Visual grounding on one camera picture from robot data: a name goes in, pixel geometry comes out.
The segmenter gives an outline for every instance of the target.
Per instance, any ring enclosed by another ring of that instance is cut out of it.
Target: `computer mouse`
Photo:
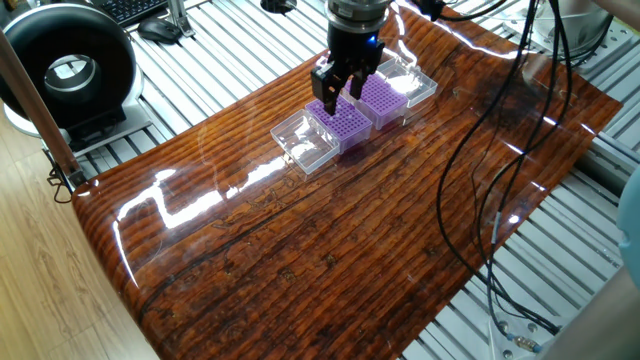
[[[159,41],[171,45],[178,42],[182,35],[180,29],[167,20],[147,19],[138,25],[138,34],[147,40]]]

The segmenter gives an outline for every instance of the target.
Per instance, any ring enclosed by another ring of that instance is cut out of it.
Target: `black wire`
[[[535,12],[532,14],[532,11],[535,9],[535,4],[537,2],[535,0],[531,0],[530,1],[530,6],[529,6],[529,14],[527,16],[527,21],[525,21],[525,31],[524,34],[528,34],[530,29],[531,29],[531,25],[532,25],[532,19],[533,19],[533,15],[535,15]],[[449,249],[452,251],[452,253],[458,258],[458,260],[460,260],[460,262],[467,268],[467,270],[469,270],[472,274],[474,274],[475,276],[477,276],[481,281],[483,281],[485,284],[487,284],[487,279],[484,275],[480,274],[477,270],[475,270],[467,261],[466,259],[464,259],[464,257],[460,254],[460,252],[455,248],[455,246],[453,245],[453,243],[451,242],[451,240],[449,239],[447,233],[446,233],[446,229],[444,228],[444,220],[442,218],[442,192],[443,192],[443,187],[444,187],[444,183],[446,181],[446,177],[447,174],[449,173],[449,171],[451,170],[451,167],[453,166],[453,162],[455,161],[456,157],[459,155],[462,147],[464,146],[464,144],[469,140],[469,138],[473,135],[473,133],[478,129],[478,127],[482,124],[482,122],[484,122],[484,120],[487,118],[488,114],[495,108],[495,106],[497,105],[497,103],[500,101],[500,99],[502,98],[504,92],[506,91],[506,89],[508,88],[512,78],[515,75],[516,70],[519,67],[520,61],[522,59],[522,52],[524,49],[524,46],[526,44],[526,37],[527,36],[523,36],[523,38],[521,39],[520,42],[520,46],[518,47],[518,52],[516,54],[516,58],[514,59],[513,65],[511,67],[511,70],[507,76],[507,78],[505,79],[504,84],[502,85],[502,87],[500,88],[500,90],[498,91],[498,94],[496,95],[495,99],[493,100],[493,102],[490,104],[489,108],[485,111],[485,113],[481,116],[480,119],[478,119],[478,121],[472,126],[472,128],[467,132],[467,134],[465,135],[465,137],[460,141],[460,143],[458,144],[458,146],[456,147],[456,149],[454,150],[453,155],[451,156],[451,158],[449,159],[449,161],[447,162],[443,175],[440,178],[440,181],[438,183],[438,190],[437,190],[437,196],[436,196],[436,215],[437,215],[437,220],[438,220],[438,227],[440,229],[440,233],[443,236],[443,239],[445,241],[445,243],[447,244],[447,246],[449,247]],[[521,312],[523,315],[527,316],[529,319],[531,319],[533,322],[535,322],[536,324],[544,327],[545,329],[551,329],[553,330],[553,324],[551,324],[551,322],[549,322],[548,320],[544,319],[542,316],[540,316],[539,314],[535,313],[532,310],[527,309],[526,307],[518,304],[517,302],[515,302],[513,299],[511,299],[511,297],[506,293],[506,291],[504,291],[504,288],[502,288],[501,286],[499,286],[499,289],[493,289],[496,294],[498,294],[500,297],[502,297],[503,299],[505,299],[506,301],[508,301],[516,310],[518,310],[519,312]]]
[[[578,66],[583,65],[584,63],[587,62],[587,60],[589,60],[596,53],[596,51],[598,50],[600,45],[602,45],[602,42],[604,41],[604,39],[607,37],[607,32],[609,31],[609,27],[611,27],[611,23],[613,23],[613,15],[609,15],[607,17],[607,26],[604,27],[604,29],[602,31],[602,34],[600,34],[600,37],[593,44],[593,46],[591,46],[589,49],[585,50],[584,52],[582,52],[580,54],[576,54],[576,55],[573,55],[573,56],[569,57],[573,61],[576,58],[582,56],[582,59],[580,59],[578,62],[576,62],[575,64],[572,65],[573,67],[578,67]]]
[[[554,37],[554,56],[553,56],[553,61],[554,61],[554,65],[557,65],[557,50],[558,50],[558,37],[562,38],[562,45],[564,48],[565,53],[568,53],[568,41],[567,41],[567,36],[566,36],[566,31],[564,29],[564,25],[562,24],[562,20],[560,17],[560,13],[559,13],[559,5],[558,5],[558,0],[551,0],[550,1],[550,5],[552,7],[552,10],[554,11],[554,16],[556,17],[556,34]],[[556,124],[554,125],[554,127],[547,132],[547,134],[545,134],[545,136],[543,136],[542,139],[540,139],[535,145],[531,146],[531,143],[533,142],[533,139],[535,138],[535,135],[537,135],[537,129],[539,129],[539,126],[536,127],[536,130],[534,130],[534,133],[532,133],[532,136],[530,137],[529,141],[528,141],[528,146],[525,148],[525,151],[518,156],[515,160],[516,161],[512,161],[507,167],[503,168],[501,170],[501,172],[498,174],[498,176],[496,176],[494,178],[494,181],[491,183],[491,185],[489,186],[489,189],[487,190],[487,193],[485,194],[485,198],[483,200],[483,204],[480,208],[480,217],[482,216],[482,212],[484,210],[484,206],[486,204],[486,200],[488,198],[489,193],[491,192],[491,188],[493,188],[493,186],[497,183],[497,181],[508,171],[508,169],[511,168],[511,166],[513,166],[514,164],[518,164],[518,167],[516,168],[516,171],[514,171],[514,174],[511,178],[511,181],[509,182],[509,186],[507,187],[507,191],[505,191],[505,193],[503,194],[503,198],[501,200],[501,204],[500,204],[500,208],[498,210],[499,213],[501,213],[502,209],[504,209],[504,205],[506,203],[506,198],[508,197],[508,194],[511,190],[511,186],[513,185],[514,179],[517,176],[520,167],[522,165],[522,161],[523,159],[526,157],[526,155],[528,153],[530,153],[531,151],[535,150],[535,148],[537,148],[540,144],[542,144],[554,131],[555,129],[557,129],[558,125],[562,122],[562,120],[564,119],[564,116],[566,115],[566,112],[568,110],[568,106],[570,103],[570,99],[571,99],[571,93],[572,93],[572,68],[571,68],[571,60],[570,59],[565,59],[566,61],[566,67],[567,67],[567,97],[565,98],[565,102],[564,102],[564,106],[562,109],[562,112],[558,118],[558,121],[556,122]],[[555,70],[552,70],[552,78],[554,77],[555,74]],[[550,91],[549,94],[553,93],[553,89],[550,87]],[[493,253],[495,251],[495,244],[492,243],[492,251],[490,254],[490,259],[489,259],[489,264],[491,265],[493,262]],[[491,280],[491,266],[488,266],[488,278],[489,280]],[[490,311],[493,310],[492,304],[489,304],[489,309]]]
[[[482,16],[492,12],[493,10],[499,8],[500,6],[502,6],[506,2],[507,2],[507,0],[500,0],[497,3],[489,6],[488,8],[486,8],[484,10],[481,10],[481,11],[475,13],[475,14],[463,15],[463,16],[458,16],[458,17],[450,17],[450,16],[446,16],[446,15],[440,15],[439,18],[442,19],[442,20],[454,21],[454,22],[473,20],[473,19],[482,17]]]
[[[529,41],[528,45],[527,45],[527,52],[525,54],[524,60],[522,61],[522,63],[520,64],[520,67],[518,68],[518,72],[520,70],[522,70],[522,67],[524,66],[524,64],[526,64],[527,59],[529,58],[529,53],[531,51],[531,41]],[[504,102],[507,100],[507,96],[505,96],[502,99],[502,104],[500,105],[500,112],[498,113],[498,121],[496,124],[496,128],[493,132],[493,135],[491,136],[491,140],[489,140],[489,143],[487,144],[487,147],[485,148],[484,152],[482,153],[482,157],[480,158],[480,160],[478,161],[478,163],[476,163],[476,165],[473,167],[473,170],[471,170],[471,190],[473,192],[473,218],[477,221],[479,221],[478,219],[478,194],[477,194],[477,187],[476,187],[476,182],[475,182],[475,174],[476,171],[478,170],[478,168],[480,167],[480,164],[482,164],[482,162],[484,161],[484,159],[487,157],[487,154],[489,153],[489,149],[491,148],[491,145],[493,145],[493,142],[495,141],[496,136],[498,135],[498,131],[500,130],[500,126],[502,125],[502,110],[504,109]],[[476,236],[473,234],[473,227],[474,227],[475,223],[472,224],[472,229],[471,229],[471,242],[473,244],[475,244],[476,248],[478,249],[478,252],[480,253],[480,256],[482,257],[482,261],[487,264],[487,255],[484,253],[484,248],[482,247],[482,242],[480,241],[475,241]]]
[[[504,312],[505,314],[513,316],[513,317],[517,317],[517,318],[520,318],[520,319],[526,319],[526,317],[524,317],[522,315],[514,314],[514,313],[510,312],[509,310],[505,309],[504,306],[502,305],[502,303],[500,302],[500,298],[495,293],[493,294],[493,298],[496,300],[496,304],[498,304],[498,307],[500,308],[500,310],[502,310],[502,312]]]

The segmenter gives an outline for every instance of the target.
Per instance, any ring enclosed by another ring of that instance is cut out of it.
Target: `wooden stick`
[[[38,90],[31,82],[18,55],[13,51],[9,40],[4,32],[0,31],[0,34],[0,76],[7,82],[13,95],[38,129],[38,133],[49,147],[53,159],[65,175],[70,176],[80,168],[78,161],[60,134],[60,129],[42,101]]]

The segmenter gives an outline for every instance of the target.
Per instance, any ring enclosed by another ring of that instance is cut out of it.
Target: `wooden table surface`
[[[433,24],[404,8],[395,15],[381,38],[413,53],[439,84],[407,126],[373,131],[305,177],[269,130],[313,100],[311,59],[76,190],[91,246],[161,358],[392,358],[469,279],[438,231],[435,190],[515,46],[473,23]],[[474,176],[482,196],[524,147],[549,68],[529,56],[500,119],[479,128],[447,181],[447,231],[475,266],[470,174],[490,144]],[[565,122],[525,161],[502,240],[621,107],[577,75],[573,94]],[[558,91],[543,133],[564,95]],[[489,196],[486,233],[505,181]]]

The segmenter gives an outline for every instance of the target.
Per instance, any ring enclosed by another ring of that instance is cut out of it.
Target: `purple tip box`
[[[346,91],[351,90],[351,81],[345,86]],[[403,116],[407,110],[409,99],[394,90],[390,84],[378,75],[369,75],[362,87],[360,100],[355,102],[355,107],[371,120],[376,130]]]
[[[320,100],[310,102],[305,108],[338,138],[340,154],[371,135],[371,121],[342,96],[338,96],[336,114],[333,116],[324,111],[324,104]]]

